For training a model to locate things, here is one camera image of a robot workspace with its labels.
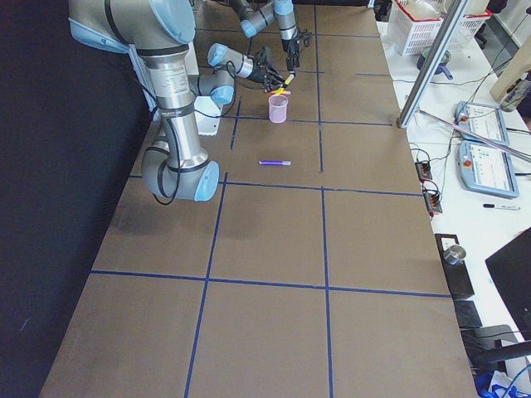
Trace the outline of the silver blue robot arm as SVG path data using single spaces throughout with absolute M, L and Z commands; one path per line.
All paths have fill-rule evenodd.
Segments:
M 70 1 L 71 35 L 80 43 L 109 52 L 134 51 L 147 69 L 146 94 L 161 115 L 158 135 L 145 150 L 141 173 L 146 187 L 167 205 L 174 199 L 208 201 L 214 196 L 219 166 L 201 146 L 195 100 L 209 96 L 229 104 L 237 77 L 271 92 L 285 86 L 268 60 L 268 50 L 246 56 L 214 44 L 209 76 L 190 75 L 186 56 L 195 38 L 188 1 Z
M 245 0 L 231 0 L 228 4 L 237 14 L 247 38 L 256 36 L 274 22 L 278 23 L 287 70 L 295 73 L 300 67 L 301 31 L 295 19 L 294 4 L 290 0 L 269 1 L 256 11 Z

